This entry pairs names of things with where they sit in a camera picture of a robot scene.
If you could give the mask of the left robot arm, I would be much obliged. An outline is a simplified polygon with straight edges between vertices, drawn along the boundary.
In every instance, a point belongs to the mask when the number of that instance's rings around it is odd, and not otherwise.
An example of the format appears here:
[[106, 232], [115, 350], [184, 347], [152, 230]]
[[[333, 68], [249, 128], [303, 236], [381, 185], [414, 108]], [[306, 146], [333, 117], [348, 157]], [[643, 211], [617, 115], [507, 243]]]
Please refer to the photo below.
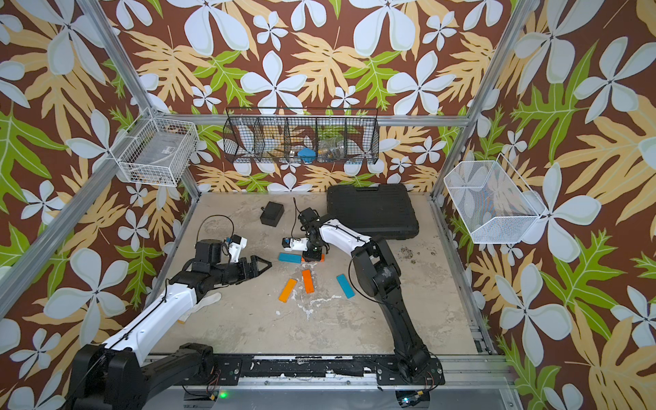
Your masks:
[[271, 268], [259, 256], [237, 262], [189, 260], [173, 276], [157, 301], [124, 329], [99, 345], [88, 344], [73, 359], [71, 387], [65, 409], [141, 409], [148, 400], [186, 379], [211, 380], [216, 364], [213, 349], [186, 343], [171, 355], [145, 359], [185, 314], [208, 292], [240, 285]]

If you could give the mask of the teal block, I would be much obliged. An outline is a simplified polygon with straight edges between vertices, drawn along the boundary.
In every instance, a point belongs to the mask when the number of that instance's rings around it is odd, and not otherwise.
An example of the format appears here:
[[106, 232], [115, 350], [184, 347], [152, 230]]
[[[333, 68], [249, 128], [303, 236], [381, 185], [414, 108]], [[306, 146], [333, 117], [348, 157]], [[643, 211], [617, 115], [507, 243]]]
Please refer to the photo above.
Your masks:
[[337, 282], [347, 299], [350, 299], [355, 296], [355, 291], [352, 285], [350, 284], [350, 281], [344, 274], [340, 274], [337, 276]]
[[303, 262], [301, 255], [290, 254], [281, 252], [278, 255], [278, 260], [285, 263], [301, 264]]

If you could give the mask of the red-orange block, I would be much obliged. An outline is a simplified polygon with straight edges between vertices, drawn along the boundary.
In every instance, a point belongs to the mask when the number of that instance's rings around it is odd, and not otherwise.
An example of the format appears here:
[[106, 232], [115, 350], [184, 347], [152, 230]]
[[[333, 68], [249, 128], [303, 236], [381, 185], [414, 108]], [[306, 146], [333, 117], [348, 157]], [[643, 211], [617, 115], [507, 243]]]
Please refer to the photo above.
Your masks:
[[304, 269], [302, 271], [302, 280], [304, 284], [304, 289], [307, 294], [313, 294], [315, 292], [313, 273], [309, 269]]

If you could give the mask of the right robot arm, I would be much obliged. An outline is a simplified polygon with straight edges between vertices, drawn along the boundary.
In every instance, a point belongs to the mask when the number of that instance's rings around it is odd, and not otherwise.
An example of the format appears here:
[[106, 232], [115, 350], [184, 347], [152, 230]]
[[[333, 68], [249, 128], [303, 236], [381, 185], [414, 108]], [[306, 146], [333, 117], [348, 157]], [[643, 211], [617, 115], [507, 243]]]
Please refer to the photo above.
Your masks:
[[397, 373], [407, 384], [426, 383], [429, 389], [445, 384], [442, 365], [417, 333], [403, 300], [401, 268], [381, 237], [370, 237], [313, 208], [298, 215], [306, 234], [304, 256], [318, 259], [331, 248], [350, 257], [361, 294], [381, 307], [391, 330]]

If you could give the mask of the short orange block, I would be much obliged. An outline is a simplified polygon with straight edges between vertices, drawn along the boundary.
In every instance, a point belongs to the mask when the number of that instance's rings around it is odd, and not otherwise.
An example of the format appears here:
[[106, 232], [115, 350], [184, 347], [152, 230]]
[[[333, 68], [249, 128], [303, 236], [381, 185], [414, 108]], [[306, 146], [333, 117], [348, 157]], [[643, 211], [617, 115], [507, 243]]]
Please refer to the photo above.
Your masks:
[[305, 256], [302, 256], [302, 262], [303, 262], [303, 263], [323, 262], [323, 261], [325, 261], [325, 259], [326, 259], [326, 256], [325, 256], [325, 255], [322, 255], [322, 256], [319, 257], [319, 258], [307, 258], [307, 257], [305, 257]]

